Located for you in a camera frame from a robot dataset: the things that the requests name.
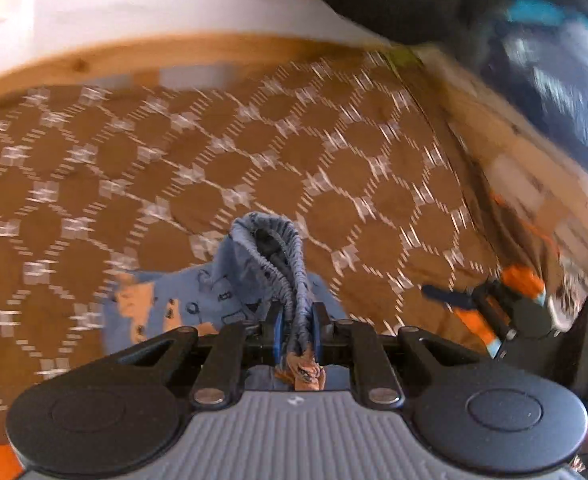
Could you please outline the brown PF patterned blanket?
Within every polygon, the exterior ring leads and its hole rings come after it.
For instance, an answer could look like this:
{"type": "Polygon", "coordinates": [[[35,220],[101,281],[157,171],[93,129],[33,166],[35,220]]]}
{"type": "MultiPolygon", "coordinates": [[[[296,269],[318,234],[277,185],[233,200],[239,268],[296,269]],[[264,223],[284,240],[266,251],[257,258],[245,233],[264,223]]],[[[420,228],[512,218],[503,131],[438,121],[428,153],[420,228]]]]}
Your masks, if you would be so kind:
{"type": "Polygon", "coordinates": [[[420,296],[556,246],[518,219],[417,67],[367,52],[287,63],[227,90],[34,88],[0,100],[0,446],[25,388],[100,355],[112,278],[207,261],[251,211],[290,218],[309,270],[378,330],[480,337],[420,296]]]}

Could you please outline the blue patterned pajama pants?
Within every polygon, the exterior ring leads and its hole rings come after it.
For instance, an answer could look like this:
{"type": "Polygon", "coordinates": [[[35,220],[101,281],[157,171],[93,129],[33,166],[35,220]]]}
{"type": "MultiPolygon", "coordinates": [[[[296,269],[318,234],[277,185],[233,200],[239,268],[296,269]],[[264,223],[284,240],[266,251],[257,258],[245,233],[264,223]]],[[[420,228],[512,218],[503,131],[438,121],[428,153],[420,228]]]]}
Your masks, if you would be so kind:
{"type": "Polygon", "coordinates": [[[175,272],[122,272],[103,304],[104,344],[116,353],[193,326],[203,335],[224,326],[266,321],[278,307],[284,324],[277,362],[244,374],[249,390],[345,390],[349,371],[319,363],[313,343],[312,306],[331,320],[346,314],[327,287],[307,271],[303,240],[285,217],[251,212],[233,221],[213,260],[175,272]]]}

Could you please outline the dark blue plastic-wrapped bundle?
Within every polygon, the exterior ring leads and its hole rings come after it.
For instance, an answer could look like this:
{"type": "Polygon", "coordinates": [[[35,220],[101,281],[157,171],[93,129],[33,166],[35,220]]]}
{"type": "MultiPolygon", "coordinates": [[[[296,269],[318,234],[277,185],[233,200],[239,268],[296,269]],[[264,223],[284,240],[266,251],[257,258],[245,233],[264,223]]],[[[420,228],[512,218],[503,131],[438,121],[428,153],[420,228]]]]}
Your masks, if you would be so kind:
{"type": "Polygon", "coordinates": [[[474,72],[588,172],[588,18],[512,0],[477,25],[474,72]]]}

